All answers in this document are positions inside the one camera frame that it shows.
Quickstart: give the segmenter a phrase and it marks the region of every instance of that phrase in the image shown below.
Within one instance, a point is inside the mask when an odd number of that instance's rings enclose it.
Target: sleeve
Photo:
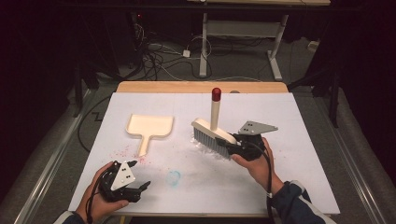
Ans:
[[[82,217],[76,212],[63,212],[53,224],[85,224]]]
[[[283,188],[276,193],[272,200],[273,207],[279,214],[282,223],[335,223],[311,203],[308,192],[298,181],[285,182]]]

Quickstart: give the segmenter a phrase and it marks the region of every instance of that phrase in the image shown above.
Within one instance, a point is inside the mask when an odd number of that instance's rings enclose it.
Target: table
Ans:
[[[222,4],[251,4],[251,5],[280,5],[280,6],[306,6],[322,7],[328,6],[330,0],[189,0],[192,2],[222,3]],[[230,35],[230,36],[253,36],[253,37],[274,37],[275,43],[272,50],[267,51],[267,56],[273,75],[276,81],[282,81],[279,66],[276,62],[276,54],[282,40],[283,32],[286,28],[289,15],[283,15],[280,22],[258,22],[258,21],[213,21],[207,18],[207,13],[203,17],[202,50],[200,61],[200,77],[206,77],[206,61],[210,54],[207,51],[206,43],[208,35]]]
[[[279,130],[265,136],[273,146],[278,174],[285,180],[299,179],[318,209],[325,214],[338,214],[329,182],[292,94],[287,93],[283,83],[252,82],[122,82],[112,96],[68,209],[78,206],[99,167],[110,160],[137,160],[132,168],[134,183],[138,187],[151,180],[151,185],[142,193],[138,206],[130,204],[115,215],[266,217],[265,193],[248,171],[191,142],[191,121],[197,115],[207,119],[210,102],[206,99],[210,99],[213,87],[220,87],[223,92],[219,126],[225,131],[236,131],[246,116],[275,124]],[[235,104],[246,110],[238,110]],[[151,141],[148,155],[143,158],[136,157],[140,140],[125,132],[131,113],[175,118],[171,134]]]

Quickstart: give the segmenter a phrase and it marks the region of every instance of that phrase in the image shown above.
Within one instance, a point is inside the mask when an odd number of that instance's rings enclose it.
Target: brush bristles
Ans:
[[[230,155],[228,154],[228,150],[226,147],[221,147],[216,143],[216,139],[211,138],[207,134],[199,131],[198,129],[194,128],[194,138],[201,144],[205,145],[206,147],[216,151],[222,157],[226,159],[230,159]]]

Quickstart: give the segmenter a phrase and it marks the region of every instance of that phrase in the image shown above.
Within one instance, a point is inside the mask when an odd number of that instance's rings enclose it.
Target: red cap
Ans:
[[[221,89],[216,87],[212,90],[212,101],[218,102],[220,101],[220,98],[221,98]]]

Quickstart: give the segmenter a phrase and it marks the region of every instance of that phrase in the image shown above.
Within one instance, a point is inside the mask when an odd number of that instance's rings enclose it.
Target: human hand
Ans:
[[[112,163],[113,162],[109,162],[108,164],[106,164],[96,172],[91,184],[87,187],[87,189],[84,192],[84,195],[82,196],[81,202],[79,203],[76,212],[82,217],[85,223],[88,223],[87,209],[86,209],[87,203],[92,195],[92,190],[94,188],[96,180],[99,178],[102,172],[104,172],[107,168],[109,168],[112,165]],[[121,209],[122,207],[125,207],[129,203],[127,200],[120,200],[114,203],[108,203],[99,193],[98,188],[96,188],[95,194],[92,199],[93,201],[92,201],[91,217],[93,222],[101,219],[105,215],[108,215],[116,210]]]
[[[262,141],[264,142],[267,150],[265,153],[270,159],[271,162],[271,174],[272,174],[272,184],[271,184],[271,192],[276,194],[282,187],[283,182],[279,179],[275,172],[274,166],[274,156],[272,153],[272,149],[270,148],[268,141],[263,137]],[[247,161],[243,157],[233,154],[231,158],[238,163],[239,165],[247,168],[250,175],[259,183],[267,192],[268,192],[268,176],[269,176],[269,166],[267,160],[261,155],[258,159],[254,161]]]

